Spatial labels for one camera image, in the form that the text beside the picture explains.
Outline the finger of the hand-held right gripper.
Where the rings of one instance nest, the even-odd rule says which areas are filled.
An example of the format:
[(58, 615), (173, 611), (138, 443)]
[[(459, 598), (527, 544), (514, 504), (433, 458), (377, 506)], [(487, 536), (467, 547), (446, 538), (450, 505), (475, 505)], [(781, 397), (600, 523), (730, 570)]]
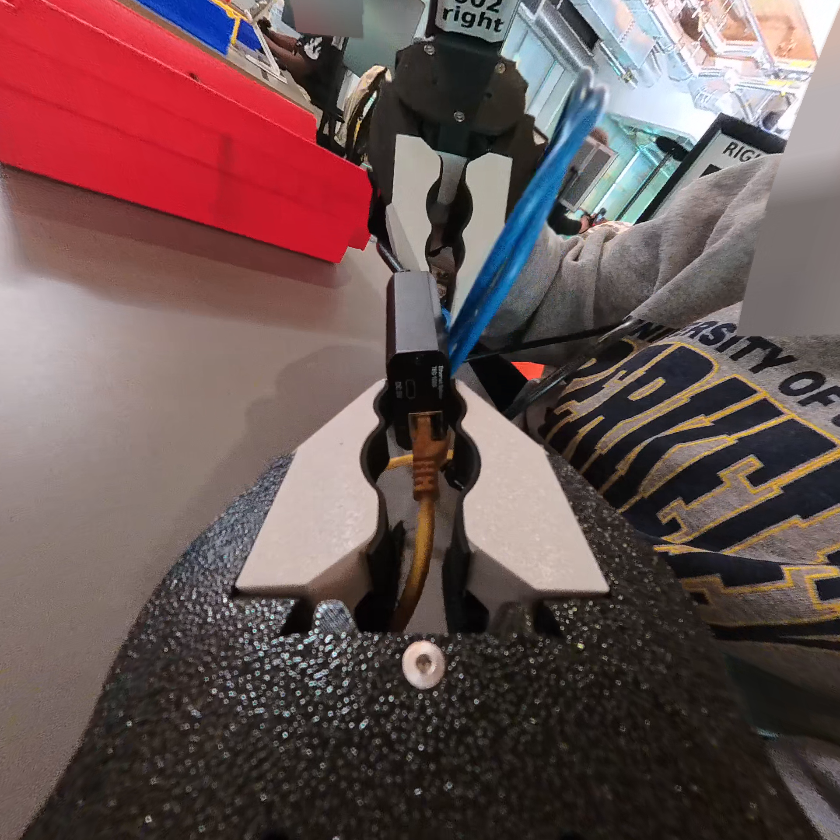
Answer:
[(456, 274), (451, 312), (459, 312), (464, 306), (505, 225), (511, 163), (505, 155), (484, 154), (466, 165), (469, 213), (461, 233), (465, 253)]
[(442, 168), (440, 155), (423, 139), (405, 134), (395, 137), (392, 198), (385, 205), (385, 224), (392, 252), (405, 270), (428, 270), (432, 222), (427, 198)]

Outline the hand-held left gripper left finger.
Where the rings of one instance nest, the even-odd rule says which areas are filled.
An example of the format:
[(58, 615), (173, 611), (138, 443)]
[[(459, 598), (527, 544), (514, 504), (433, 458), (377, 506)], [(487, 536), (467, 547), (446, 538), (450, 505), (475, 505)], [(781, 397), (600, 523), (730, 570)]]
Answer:
[(363, 553), (379, 522), (361, 455), (378, 426), (376, 381), (300, 444), (235, 583), (238, 593), (338, 601), (351, 612), (371, 590)]

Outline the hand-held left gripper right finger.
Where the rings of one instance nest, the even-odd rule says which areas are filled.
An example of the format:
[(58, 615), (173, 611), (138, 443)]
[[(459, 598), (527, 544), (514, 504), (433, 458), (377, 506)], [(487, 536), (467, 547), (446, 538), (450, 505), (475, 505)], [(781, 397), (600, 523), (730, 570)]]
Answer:
[(497, 617), (610, 586), (544, 449), (454, 383), (454, 457), (444, 472), (446, 617)]

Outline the black ethernet adapter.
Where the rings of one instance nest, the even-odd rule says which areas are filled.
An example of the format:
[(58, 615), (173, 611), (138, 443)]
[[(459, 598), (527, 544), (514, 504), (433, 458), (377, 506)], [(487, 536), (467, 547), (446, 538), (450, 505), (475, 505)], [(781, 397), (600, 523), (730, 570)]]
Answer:
[(464, 428), (467, 404), (451, 371), (435, 280), (396, 272), (385, 303), (383, 416), (395, 442), (413, 454), (413, 497), (439, 496), (439, 477), (465, 490), (476, 471)]

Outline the red plastic bin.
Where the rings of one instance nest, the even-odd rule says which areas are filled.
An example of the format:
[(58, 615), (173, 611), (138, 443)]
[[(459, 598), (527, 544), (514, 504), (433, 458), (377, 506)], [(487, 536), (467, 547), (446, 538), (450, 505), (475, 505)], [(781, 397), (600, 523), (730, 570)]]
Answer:
[(303, 104), (121, 2), (2, 2), (1, 159), (300, 254), (363, 250), (371, 187)]

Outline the person's right forearm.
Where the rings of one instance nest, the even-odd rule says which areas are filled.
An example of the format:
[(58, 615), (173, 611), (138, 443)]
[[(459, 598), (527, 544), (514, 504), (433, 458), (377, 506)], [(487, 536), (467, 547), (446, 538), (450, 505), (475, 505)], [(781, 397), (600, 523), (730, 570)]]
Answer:
[(492, 349), (629, 319), (680, 329), (743, 300), (782, 154), (704, 175), (660, 216), (562, 238), (543, 226), (489, 327)]

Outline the person's grey printed sweatshirt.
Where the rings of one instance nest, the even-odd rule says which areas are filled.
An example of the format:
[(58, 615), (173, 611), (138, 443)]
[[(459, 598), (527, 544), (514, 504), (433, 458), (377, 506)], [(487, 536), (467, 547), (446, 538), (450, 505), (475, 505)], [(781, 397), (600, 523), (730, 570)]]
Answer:
[(662, 553), (821, 838), (838, 838), (839, 344), (740, 304), (594, 353), (534, 436)]

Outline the black white sign board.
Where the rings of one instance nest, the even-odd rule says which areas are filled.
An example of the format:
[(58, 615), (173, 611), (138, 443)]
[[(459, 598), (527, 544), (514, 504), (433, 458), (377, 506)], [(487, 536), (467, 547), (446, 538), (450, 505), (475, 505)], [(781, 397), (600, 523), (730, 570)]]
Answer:
[(678, 187), (768, 154), (781, 154), (786, 144), (787, 140), (776, 133), (719, 114), (686, 158)]

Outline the blue plastic bin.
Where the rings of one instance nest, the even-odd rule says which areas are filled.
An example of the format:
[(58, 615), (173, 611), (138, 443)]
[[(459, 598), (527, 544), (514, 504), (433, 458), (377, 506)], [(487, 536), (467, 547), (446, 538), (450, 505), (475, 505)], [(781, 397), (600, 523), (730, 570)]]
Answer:
[(228, 56), (234, 47), (257, 55), (266, 53), (251, 18), (232, 2), (139, 1), (138, 4), (221, 56)]

